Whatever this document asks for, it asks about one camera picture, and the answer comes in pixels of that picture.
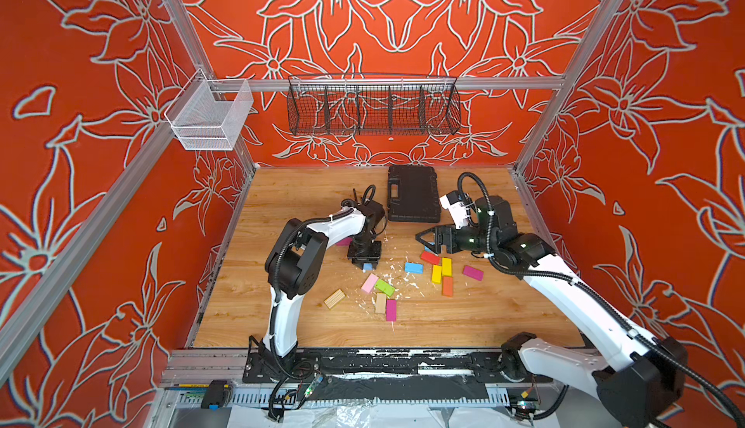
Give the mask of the pink block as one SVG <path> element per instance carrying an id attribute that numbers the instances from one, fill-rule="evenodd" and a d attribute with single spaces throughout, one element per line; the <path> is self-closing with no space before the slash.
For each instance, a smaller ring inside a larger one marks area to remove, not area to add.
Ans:
<path id="1" fill-rule="evenodd" d="M 366 278 L 364 284 L 361 286 L 362 292 L 369 294 L 371 293 L 374 288 L 376 287 L 376 284 L 378 283 L 379 278 L 375 274 L 370 274 L 368 278 Z"/>

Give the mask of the black plastic tool case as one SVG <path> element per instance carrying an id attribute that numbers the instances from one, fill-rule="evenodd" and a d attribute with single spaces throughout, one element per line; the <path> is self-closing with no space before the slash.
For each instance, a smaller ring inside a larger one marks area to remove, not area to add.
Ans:
<path id="1" fill-rule="evenodd" d="M 389 166 L 387 209 L 390 222 L 440 222 L 442 207 L 436 170 L 430 166 Z"/>

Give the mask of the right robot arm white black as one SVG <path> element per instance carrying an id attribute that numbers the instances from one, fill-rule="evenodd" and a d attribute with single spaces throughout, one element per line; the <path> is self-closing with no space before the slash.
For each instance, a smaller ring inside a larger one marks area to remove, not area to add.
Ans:
<path id="1" fill-rule="evenodd" d="M 662 426 L 659 415 L 677 402 L 685 381 L 692 379 L 712 395 L 737 426 L 744 416 L 731 398 L 692 370 L 688 352 L 677 340 L 658 338 L 622 315 L 580 276 L 574 274 L 551 245 L 535 233 L 522 233 L 510 204 L 488 192 L 473 200 L 461 187 L 438 194 L 437 176 L 428 168 L 413 185 L 415 207 L 426 218 L 440 219 L 448 210 L 452 224 L 428 229 L 433 253 L 468 251 L 489 261 L 497 271 L 522 280 L 551 301 L 594 346 L 597 356 L 548 344 L 522 332 L 502 344 L 499 369 L 509 381 L 520 383 L 531 375 L 561 383 L 559 395 L 544 411 L 518 404 L 508 415 L 534 424 L 558 411 L 570 389 L 595 397 L 624 427 Z"/>

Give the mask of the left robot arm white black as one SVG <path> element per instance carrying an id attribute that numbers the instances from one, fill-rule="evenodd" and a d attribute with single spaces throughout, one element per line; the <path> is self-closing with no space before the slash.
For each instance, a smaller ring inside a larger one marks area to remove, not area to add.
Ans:
<path id="1" fill-rule="evenodd" d="M 314 366 L 297 363 L 297 328 L 306 294 L 314 287 L 329 247 L 349 239 L 347 259 L 356 267 L 378 267 L 382 243 L 376 228 L 386 219 L 384 207 L 374 200 L 376 186 L 366 187 L 361 198 L 347 198 L 341 210 L 325 218 L 291 218 L 265 261 L 271 292 L 271 310 L 258 355 L 271 379 L 304 381 Z"/>

